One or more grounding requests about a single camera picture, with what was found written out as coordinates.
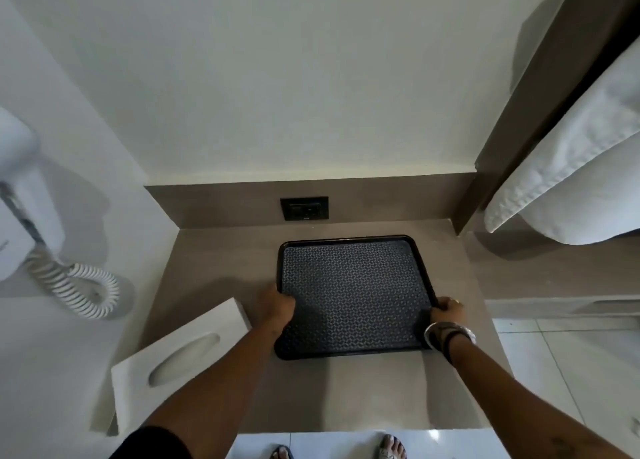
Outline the person's left hand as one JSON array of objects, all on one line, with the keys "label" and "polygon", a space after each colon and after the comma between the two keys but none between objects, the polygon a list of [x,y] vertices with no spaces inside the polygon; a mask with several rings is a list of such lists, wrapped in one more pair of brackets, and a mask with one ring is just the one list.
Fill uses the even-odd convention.
[{"label": "person's left hand", "polygon": [[288,324],[279,324],[274,317],[274,282],[260,293],[257,299],[258,325],[265,326],[276,336],[281,335]]}]

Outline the person's right hand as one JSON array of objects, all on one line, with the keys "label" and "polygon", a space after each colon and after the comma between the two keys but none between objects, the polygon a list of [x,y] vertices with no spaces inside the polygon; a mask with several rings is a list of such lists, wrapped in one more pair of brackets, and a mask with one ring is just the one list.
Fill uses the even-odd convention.
[{"label": "person's right hand", "polygon": [[453,323],[467,326],[468,319],[464,305],[456,299],[441,296],[438,298],[438,306],[432,307],[429,315],[430,324]]}]

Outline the black patterned plastic tray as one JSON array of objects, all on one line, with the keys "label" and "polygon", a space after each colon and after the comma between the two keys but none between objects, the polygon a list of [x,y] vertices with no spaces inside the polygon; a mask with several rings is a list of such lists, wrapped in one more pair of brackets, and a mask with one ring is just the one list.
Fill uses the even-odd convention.
[{"label": "black patterned plastic tray", "polygon": [[438,302],[410,236],[286,242],[276,285],[296,302],[274,346],[281,360],[428,349]]}]

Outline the person's left forearm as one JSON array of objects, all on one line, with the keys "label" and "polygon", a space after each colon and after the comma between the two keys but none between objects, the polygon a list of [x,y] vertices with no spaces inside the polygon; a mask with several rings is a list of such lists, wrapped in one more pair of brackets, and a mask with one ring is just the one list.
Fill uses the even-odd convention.
[{"label": "person's left forearm", "polygon": [[158,407],[144,425],[174,434],[193,459],[225,459],[291,317],[268,314],[219,361]]}]

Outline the person's right forearm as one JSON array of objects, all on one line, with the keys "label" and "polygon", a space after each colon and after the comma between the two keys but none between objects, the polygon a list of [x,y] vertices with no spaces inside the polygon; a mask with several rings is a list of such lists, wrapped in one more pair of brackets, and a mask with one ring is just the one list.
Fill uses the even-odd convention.
[{"label": "person's right forearm", "polygon": [[476,344],[456,365],[511,459],[632,459],[533,394]]}]

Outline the black wrist thread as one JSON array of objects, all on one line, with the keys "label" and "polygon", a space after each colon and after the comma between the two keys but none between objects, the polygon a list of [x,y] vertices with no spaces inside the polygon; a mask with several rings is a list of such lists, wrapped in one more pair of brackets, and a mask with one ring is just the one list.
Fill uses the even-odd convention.
[{"label": "black wrist thread", "polygon": [[475,342],[466,332],[460,329],[449,329],[444,331],[440,347],[443,357],[455,367],[456,363],[466,356],[468,350],[475,347]]}]

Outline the white tissue box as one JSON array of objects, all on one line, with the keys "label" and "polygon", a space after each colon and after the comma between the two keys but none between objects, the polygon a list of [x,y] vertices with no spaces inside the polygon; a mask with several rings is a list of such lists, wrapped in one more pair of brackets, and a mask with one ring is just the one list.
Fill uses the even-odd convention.
[{"label": "white tissue box", "polygon": [[251,330],[242,304],[230,298],[112,366],[115,418],[109,436],[124,436],[165,400],[215,364]]}]

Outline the person's right foot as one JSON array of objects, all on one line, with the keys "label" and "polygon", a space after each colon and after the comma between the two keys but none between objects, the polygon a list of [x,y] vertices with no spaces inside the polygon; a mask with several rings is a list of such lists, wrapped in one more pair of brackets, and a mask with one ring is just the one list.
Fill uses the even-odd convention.
[{"label": "person's right foot", "polygon": [[407,459],[406,448],[400,439],[386,433],[374,452],[373,459]]}]

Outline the white hanging towel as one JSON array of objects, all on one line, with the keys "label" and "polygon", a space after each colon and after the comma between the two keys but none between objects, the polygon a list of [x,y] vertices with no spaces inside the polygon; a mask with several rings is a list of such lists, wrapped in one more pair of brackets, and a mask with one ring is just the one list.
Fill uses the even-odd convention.
[{"label": "white hanging towel", "polygon": [[484,228],[514,216],[565,245],[640,230],[640,36],[496,191]]}]

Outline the black shirt sleeve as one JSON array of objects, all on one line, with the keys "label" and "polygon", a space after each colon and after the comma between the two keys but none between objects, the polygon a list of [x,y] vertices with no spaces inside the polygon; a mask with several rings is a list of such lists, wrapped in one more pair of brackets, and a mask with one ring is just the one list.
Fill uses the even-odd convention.
[{"label": "black shirt sleeve", "polygon": [[193,459],[193,456],[171,431],[144,426],[124,439],[108,459]]}]

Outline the black wall power outlet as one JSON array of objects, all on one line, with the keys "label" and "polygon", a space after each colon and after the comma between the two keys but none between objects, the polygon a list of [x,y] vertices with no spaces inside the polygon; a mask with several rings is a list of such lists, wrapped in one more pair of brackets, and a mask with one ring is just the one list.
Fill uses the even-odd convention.
[{"label": "black wall power outlet", "polygon": [[329,197],[327,196],[281,198],[280,206],[285,221],[329,219]]}]

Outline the white wall-mounted hair dryer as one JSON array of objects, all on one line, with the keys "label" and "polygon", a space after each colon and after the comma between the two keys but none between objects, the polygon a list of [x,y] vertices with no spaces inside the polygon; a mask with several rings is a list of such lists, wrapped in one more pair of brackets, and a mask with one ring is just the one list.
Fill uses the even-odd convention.
[{"label": "white wall-mounted hair dryer", "polygon": [[41,162],[37,133],[0,107],[0,282],[37,247],[57,257],[65,242]]}]

